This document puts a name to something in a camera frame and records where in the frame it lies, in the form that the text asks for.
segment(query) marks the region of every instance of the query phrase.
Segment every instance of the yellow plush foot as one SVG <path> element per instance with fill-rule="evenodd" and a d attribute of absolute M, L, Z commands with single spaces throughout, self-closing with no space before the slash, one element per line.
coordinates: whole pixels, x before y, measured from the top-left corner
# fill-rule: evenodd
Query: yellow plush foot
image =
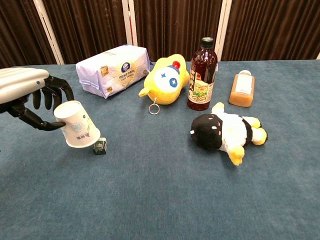
<path fill-rule="evenodd" d="M 251 127 L 256 128 L 256 129 L 260 128 L 261 127 L 260 120 L 256 117 L 253 117 Z"/>
<path fill-rule="evenodd" d="M 267 141 L 267 139 L 268 139 L 268 134 L 267 134 L 266 130 L 264 130 L 262 127 L 257 128 L 256 130 L 257 130 L 257 131 L 260 131 L 261 138 L 260 138 L 259 141 L 253 141 L 252 143 L 253 143 L 254 145 L 262 145 L 262 144 L 264 144 L 264 143 Z"/>
<path fill-rule="evenodd" d="M 144 89 L 142 89 L 140 92 L 139 92 L 139 97 L 144 97 L 145 95 L 148 95 L 148 93 L 150 92 L 150 89 L 145 87 Z"/>
<path fill-rule="evenodd" d="M 242 146 L 234 147 L 229 153 L 229 158 L 231 162 L 236 166 L 239 166 L 240 164 L 242 164 L 242 158 L 244 156 L 245 156 L 245 149 Z"/>
<path fill-rule="evenodd" d="M 213 108 L 211 109 L 211 112 L 223 112 L 225 109 L 225 105 L 222 102 L 218 102 L 216 105 L 213 106 Z"/>

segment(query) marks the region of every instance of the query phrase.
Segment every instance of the penguin plush toy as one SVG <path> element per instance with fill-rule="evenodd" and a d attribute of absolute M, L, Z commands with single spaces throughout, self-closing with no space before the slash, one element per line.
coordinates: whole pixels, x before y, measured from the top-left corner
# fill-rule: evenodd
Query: penguin plush toy
<path fill-rule="evenodd" d="M 232 163 L 239 166 L 245 156 L 244 146 L 250 142 L 263 145 L 268 134 L 258 118 L 228 114 L 224 107 L 222 102 L 218 102 L 211 114 L 195 118 L 191 125 L 191 138 L 204 149 L 227 152 Z"/>

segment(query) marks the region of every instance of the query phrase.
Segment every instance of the white pole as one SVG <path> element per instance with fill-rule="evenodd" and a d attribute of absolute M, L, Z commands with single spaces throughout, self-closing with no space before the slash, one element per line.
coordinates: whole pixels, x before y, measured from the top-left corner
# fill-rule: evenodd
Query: white pole
<path fill-rule="evenodd" d="M 132 28 L 133 45 L 134 46 L 138 46 L 134 0 L 129 0 L 129 10 L 130 10 L 130 20 L 131 20 L 131 28 Z"/>
<path fill-rule="evenodd" d="M 125 26 L 126 43 L 132 45 L 132 35 L 130 28 L 130 12 L 128 0 L 122 0 L 123 19 Z"/>
<path fill-rule="evenodd" d="M 232 4 L 232 0 L 222 0 L 218 31 L 216 34 L 215 46 L 214 46 L 214 51 L 218 57 L 219 62 L 221 61 L 222 51 L 224 49 L 231 4 Z"/>
<path fill-rule="evenodd" d="M 65 64 L 64 59 L 62 57 L 59 45 L 57 43 L 54 31 L 51 27 L 50 20 L 48 18 L 44 3 L 42 0 L 33 0 L 35 8 L 39 14 L 39 18 L 41 20 L 43 29 L 45 31 L 46 37 L 48 38 L 49 44 L 51 46 L 54 58 L 57 64 Z"/>

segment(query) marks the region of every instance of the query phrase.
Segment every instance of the white paper cup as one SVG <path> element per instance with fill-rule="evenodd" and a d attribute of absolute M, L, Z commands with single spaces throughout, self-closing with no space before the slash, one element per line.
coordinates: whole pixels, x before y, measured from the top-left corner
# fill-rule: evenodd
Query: white paper cup
<path fill-rule="evenodd" d="M 61 127 L 66 143 L 72 148 L 86 148 L 100 138 L 100 131 L 91 121 L 86 110 L 79 101 L 66 101 L 53 111 Z"/>

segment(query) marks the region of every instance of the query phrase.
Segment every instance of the keyring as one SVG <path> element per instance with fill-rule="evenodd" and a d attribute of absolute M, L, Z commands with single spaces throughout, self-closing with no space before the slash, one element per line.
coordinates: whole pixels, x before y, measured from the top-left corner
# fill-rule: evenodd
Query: keyring
<path fill-rule="evenodd" d="M 158 104 L 156 104 L 156 100 L 157 100 L 157 98 L 155 97 L 153 103 L 149 106 L 149 113 L 152 114 L 152 115 L 157 115 L 160 112 L 160 107 L 159 107 Z M 151 111 L 151 107 L 152 106 L 156 106 L 158 108 L 158 111 L 152 112 Z"/>

